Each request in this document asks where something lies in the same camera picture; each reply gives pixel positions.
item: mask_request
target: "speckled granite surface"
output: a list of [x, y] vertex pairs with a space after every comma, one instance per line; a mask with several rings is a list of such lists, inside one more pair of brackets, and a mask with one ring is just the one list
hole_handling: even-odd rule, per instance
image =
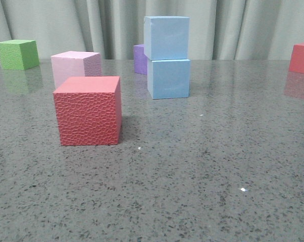
[[0, 69], [0, 241], [303, 242], [304, 99], [284, 95], [300, 77], [288, 65], [192, 61], [189, 98], [152, 100], [133, 61], [105, 60], [120, 144], [78, 147], [59, 145], [49, 60]]

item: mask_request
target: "textured red cube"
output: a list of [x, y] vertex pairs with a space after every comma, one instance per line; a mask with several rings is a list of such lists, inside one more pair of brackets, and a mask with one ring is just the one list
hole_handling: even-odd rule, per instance
[[293, 46], [289, 71], [304, 73], [304, 43]]
[[116, 145], [120, 77], [70, 77], [54, 92], [61, 145]]

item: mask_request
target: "blue cube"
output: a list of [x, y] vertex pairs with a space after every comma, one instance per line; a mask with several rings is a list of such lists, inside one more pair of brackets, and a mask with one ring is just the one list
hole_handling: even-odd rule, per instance
[[189, 96], [190, 60], [148, 60], [147, 89], [153, 99]]
[[144, 54], [151, 60], [187, 59], [189, 17], [144, 17]]

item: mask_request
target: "green cube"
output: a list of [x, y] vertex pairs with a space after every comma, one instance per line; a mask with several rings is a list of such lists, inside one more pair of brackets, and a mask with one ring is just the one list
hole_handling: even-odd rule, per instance
[[0, 42], [2, 69], [26, 70], [40, 64], [35, 40], [8, 40]]

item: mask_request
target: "cube face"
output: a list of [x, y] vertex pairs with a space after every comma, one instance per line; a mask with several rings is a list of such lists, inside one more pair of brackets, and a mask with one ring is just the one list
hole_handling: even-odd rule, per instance
[[51, 56], [55, 87], [69, 77], [97, 77], [102, 75], [101, 56], [97, 52], [67, 51]]
[[120, 77], [70, 77], [54, 101], [61, 145], [115, 145], [122, 122]]
[[304, 43], [293, 46], [289, 71], [304, 73]]
[[144, 53], [151, 60], [188, 58], [189, 18], [144, 18]]
[[0, 42], [2, 69], [26, 70], [40, 64], [35, 40]]
[[148, 60], [147, 89], [153, 99], [189, 96], [190, 60]]
[[134, 72], [147, 75], [147, 56], [144, 54], [144, 44], [133, 47], [134, 52]]

